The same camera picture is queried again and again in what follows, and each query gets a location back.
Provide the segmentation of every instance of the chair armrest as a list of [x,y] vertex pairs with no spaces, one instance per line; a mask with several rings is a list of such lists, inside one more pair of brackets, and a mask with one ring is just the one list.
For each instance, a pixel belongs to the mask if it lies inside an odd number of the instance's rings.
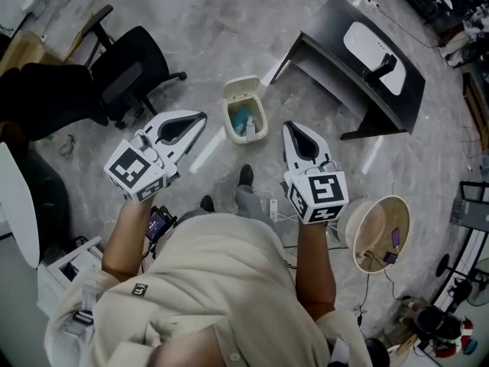
[[143,67],[141,63],[132,64],[102,92],[102,101],[110,104],[121,97],[125,98],[128,95],[128,91],[131,91],[132,85],[142,73]]
[[100,24],[100,22],[112,11],[114,10],[114,7],[112,7],[110,4],[107,4],[104,8],[102,8],[99,12],[97,12],[93,17],[85,24],[81,31],[81,36],[85,37],[90,31],[93,30],[93,28],[97,25]]

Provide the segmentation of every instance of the black shoe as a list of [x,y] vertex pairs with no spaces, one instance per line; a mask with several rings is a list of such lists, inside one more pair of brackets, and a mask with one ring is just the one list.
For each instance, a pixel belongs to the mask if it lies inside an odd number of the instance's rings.
[[215,212],[214,201],[210,195],[205,195],[200,202],[200,207],[207,212]]
[[241,185],[246,185],[248,187],[252,187],[253,179],[254,179],[253,169],[249,164],[245,164],[241,168],[241,171],[239,172],[238,186],[240,187]]

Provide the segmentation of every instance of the power strip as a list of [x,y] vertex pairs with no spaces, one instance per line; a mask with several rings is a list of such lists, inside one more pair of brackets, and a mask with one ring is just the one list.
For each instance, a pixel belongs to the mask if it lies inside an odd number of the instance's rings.
[[278,220],[278,200],[270,199],[270,219],[276,223]]

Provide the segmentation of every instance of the gray floor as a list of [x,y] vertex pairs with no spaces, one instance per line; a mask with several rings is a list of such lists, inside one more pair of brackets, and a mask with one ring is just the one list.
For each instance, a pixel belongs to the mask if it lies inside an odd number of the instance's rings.
[[[29,26],[42,32],[51,13],[63,1],[52,0],[43,17]],[[449,214],[458,182],[467,178],[468,164],[475,164],[462,152],[461,141],[468,137],[463,125],[471,125],[471,118],[461,93],[461,74],[449,68],[436,49],[416,42],[365,0],[349,0],[356,2],[394,40],[426,78],[414,133],[339,141],[338,136],[356,128],[359,121],[324,89],[290,67],[276,84],[262,89],[270,123],[268,136],[245,147],[225,139],[221,111],[224,83],[249,74],[263,78],[288,51],[306,20],[326,1],[206,0],[165,28],[156,28],[123,8],[116,8],[108,17],[105,26],[115,37],[137,24],[144,25],[164,52],[170,69],[188,73],[186,82],[162,86],[151,94],[158,111],[198,109],[209,117],[197,145],[179,164],[181,180],[160,193],[157,202],[181,216],[198,205],[202,195],[210,193],[218,209],[233,212],[236,208],[232,192],[237,173],[248,162],[255,170],[256,190],[272,192],[279,199],[280,212],[292,215],[293,209],[279,185],[286,170],[280,128],[289,119],[303,123],[328,141],[346,173],[352,199],[394,192],[408,202],[412,214],[410,243],[389,274],[396,282],[396,294],[430,297],[440,284],[433,276],[437,261],[446,252],[455,254],[460,249],[464,233],[449,225]],[[436,44],[405,1],[375,1],[422,42]],[[86,20],[88,9],[100,8],[103,3],[75,0],[68,4],[54,17],[46,42],[58,53],[66,53]],[[110,236],[123,197],[102,167],[120,140],[131,137],[149,118],[146,113],[123,132],[112,126],[81,121],[61,129],[51,139],[36,143],[38,151],[65,180],[77,235],[100,235],[103,239]],[[62,157],[58,151],[68,133],[76,137],[76,147],[73,154]],[[377,140],[381,140],[381,145],[364,174],[362,169]],[[191,174],[189,166],[209,143],[215,145],[215,150],[196,174]],[[263,193],[263,197],[265,204],[267,194]],[[281,222],[280,229],[284,244],[295,244],[296,223]],[[338,307],[352,309],[363,300],[366,277],[355,269],[347,251],[333,251],[331,256],[338,282]],[[398,306],[384,275],[373,276],[364,306],[368,311],[364,331],[374,333],[383,327]]]

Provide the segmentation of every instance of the gray pants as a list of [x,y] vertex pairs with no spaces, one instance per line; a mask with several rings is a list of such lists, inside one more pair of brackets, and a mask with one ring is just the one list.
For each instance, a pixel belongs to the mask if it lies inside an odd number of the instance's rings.
[[[260,220],[261,222],[267,224],[278,234],[275,228],[274,222],[270,217],[261,209],[260,199],[253,194],[253,189],[246,185],[241,185],[236,189],[235,196],[236,203],[238,204],[237,216],[247,217],[249,219]],[[194,216],[208,215],[209,212],[202,208],[197,208],[192,211],[185,213],[179,218],[178,223],[184,222]]]

